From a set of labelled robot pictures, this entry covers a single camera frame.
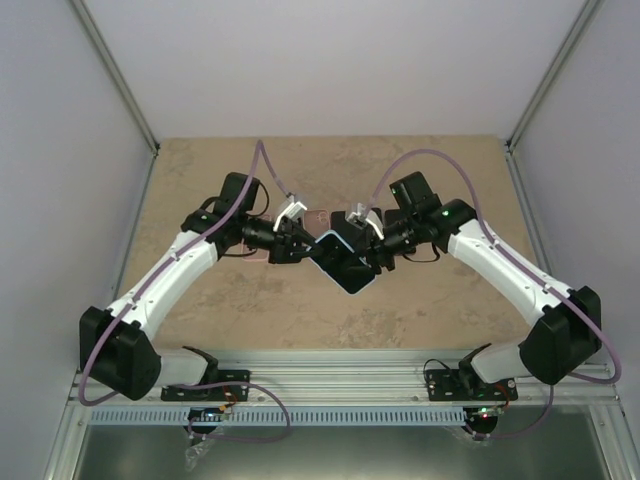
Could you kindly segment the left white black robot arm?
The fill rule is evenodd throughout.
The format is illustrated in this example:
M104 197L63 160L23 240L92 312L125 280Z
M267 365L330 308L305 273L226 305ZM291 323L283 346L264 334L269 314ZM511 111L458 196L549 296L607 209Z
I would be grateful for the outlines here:
M305 205L294 195L274 219L254 213L263 186L258 179L232 172L219 195L207 198L181 224L169 249L145 276L105 309L88 308L79 321L78 396L89 406L89 380L130 400L144 398L155 387L188 390L207 399L221 380L210 354L185 347L158 353L152 340L167 314L188 288L237 245L264 250L272 264L294 264L320 249L303 229Z

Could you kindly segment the black smartphone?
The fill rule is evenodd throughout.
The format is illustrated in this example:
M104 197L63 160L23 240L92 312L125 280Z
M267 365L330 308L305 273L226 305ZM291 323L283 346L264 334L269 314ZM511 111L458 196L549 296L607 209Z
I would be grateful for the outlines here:
M334 230L354 250L359 248L364 230L349 223L345 211L333 211L330 214L331 229Z

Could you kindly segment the phone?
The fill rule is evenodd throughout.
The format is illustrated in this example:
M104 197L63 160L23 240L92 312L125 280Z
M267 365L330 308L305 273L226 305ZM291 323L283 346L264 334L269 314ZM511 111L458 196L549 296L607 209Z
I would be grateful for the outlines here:
M329 230L317 243L322 256L311 261L349 295L356 295L375 281L375 275L349 275L344 268L354 260L365 262L334 230Z
M399 209L388 209L384 211L383 221L384 226L388 227L397 221L401 221L404 219L404 214Z

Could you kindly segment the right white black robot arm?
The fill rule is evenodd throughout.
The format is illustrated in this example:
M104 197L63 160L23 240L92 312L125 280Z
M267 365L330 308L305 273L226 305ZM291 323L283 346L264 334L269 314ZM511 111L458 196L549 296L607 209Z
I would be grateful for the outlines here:
M419 172L390 189L400 212L395 222L383 225L362 204L345 215L363 229L356 250L375 272L394 269L397 256L429 243L484 278L529 327L520 340L485 344L460 361L464 395L481 399L496 383L517 377L553 386L601 349L601 302L591 288L573 289L544 273L496 236L468 203L442 203Z

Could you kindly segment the light pink phone case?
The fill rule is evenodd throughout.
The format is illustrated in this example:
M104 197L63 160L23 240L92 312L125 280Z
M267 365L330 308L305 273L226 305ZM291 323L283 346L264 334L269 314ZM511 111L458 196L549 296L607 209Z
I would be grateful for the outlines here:
M313 238L312 242L316 242L330 230L330 214L324 209L307 210L302 218L302 226Z

